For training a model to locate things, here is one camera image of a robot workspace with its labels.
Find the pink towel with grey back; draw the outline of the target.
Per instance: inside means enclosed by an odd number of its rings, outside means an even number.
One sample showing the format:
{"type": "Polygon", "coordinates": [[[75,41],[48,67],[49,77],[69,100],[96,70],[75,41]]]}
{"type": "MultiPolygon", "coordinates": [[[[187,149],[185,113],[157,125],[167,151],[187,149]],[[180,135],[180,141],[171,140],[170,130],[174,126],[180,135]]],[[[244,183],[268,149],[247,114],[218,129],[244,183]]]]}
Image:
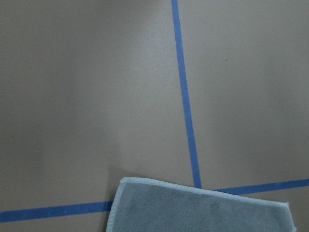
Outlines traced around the pink towel with grey back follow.
{"type": "Polygon", "coordinates": [[[294,232],[289,204],[172,184],[120,180],[109,232],[294,232]]]}

